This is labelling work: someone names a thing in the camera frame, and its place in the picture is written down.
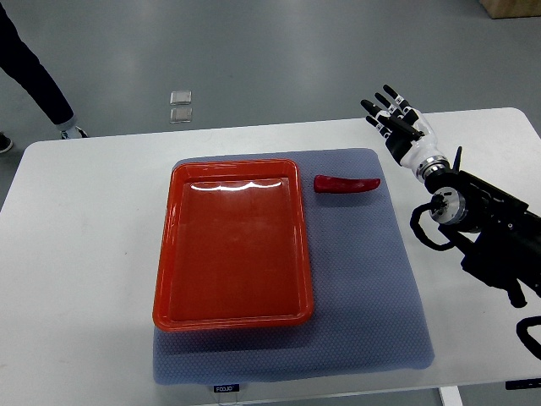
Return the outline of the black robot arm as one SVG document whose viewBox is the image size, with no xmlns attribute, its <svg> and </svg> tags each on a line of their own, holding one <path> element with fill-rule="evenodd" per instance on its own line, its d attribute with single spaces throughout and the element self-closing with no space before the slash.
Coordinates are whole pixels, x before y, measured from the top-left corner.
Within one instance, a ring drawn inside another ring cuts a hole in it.
<svg viewBox="0 0 541 406">
<path fill-rule="evenodd" d="M 376 102 L 360 104 L 396 163 L 431 195 L 413 210 L 414 235 L 432 250 L 460 250 L 465 272 L 506 291 L 513 307 L 526 306 L 522 286 L 540 292 L 539 216 L 527 203 L 461 170 L 460 152 L 448 160 L 424 115 L 390 86 L 383 90 Z"/>
</svg>

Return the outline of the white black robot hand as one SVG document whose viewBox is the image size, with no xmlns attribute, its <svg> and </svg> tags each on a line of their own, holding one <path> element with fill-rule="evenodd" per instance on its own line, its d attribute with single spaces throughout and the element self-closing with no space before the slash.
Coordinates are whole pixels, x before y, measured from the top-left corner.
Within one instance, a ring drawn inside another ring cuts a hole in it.
<svg viewBox="0 0 541 406">
<path fill-rule="evenodd" d="M 423 114 L 389 85 L 383 85 L 383 90 L 393 102 L 379 92 L 374 96 L 386 110 L 366 99 L 360 105 L 368 113 L 366 121 L 385 139 L 393 159 L 410 169 L 419 181 L 425 181 L 431 173 L 448 170 L 449 160 L 438 150 L 435 132 Z"/>
</svg>

